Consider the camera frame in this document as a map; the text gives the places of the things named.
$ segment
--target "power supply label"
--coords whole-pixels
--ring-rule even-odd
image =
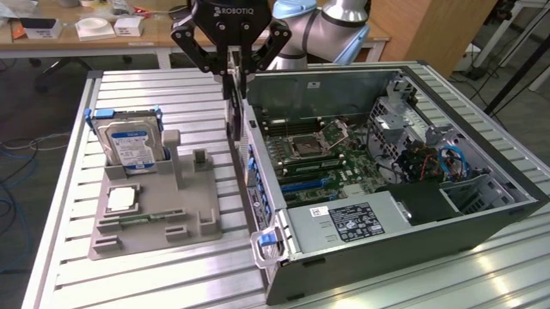
[[[328,213],[341,241],[348,243],[384,234],[384,229],[368,203],[329,209]]]

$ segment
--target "wooden desk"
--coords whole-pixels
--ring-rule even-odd
[[[181,0],[132,0],[132,4],[140,8],[155,11],[168,11],[180,5]],[[58,39],[34,39],[26,37],[12,40],[9,26],[17,26],[12,21],[0,28],[0,59],[2,58],[41,58],[41,57],[84,57],[101,55],[136,55],[155,54],[159,68],[168,69],[169,54],[181,53],[180,48],[169,38],[172,21],[167,15],[155,15],[144,20],[144,34],[140,37],[116,37],[96,41],[80,42],[73,23],[78,21],[80,14],[88,14],[92,8],[81,6],[61,8],[54,0],[40,0],[38,11],[44,17],[57,18],[68,26],[64,27]],[[387,33],[374,23],[370,23],[370,33],[364,48],[371,48],[367,61],[378,61],[390,40]],[[195,37],[204,49],[211,52],[215,47],[200,30],[195,31]]]

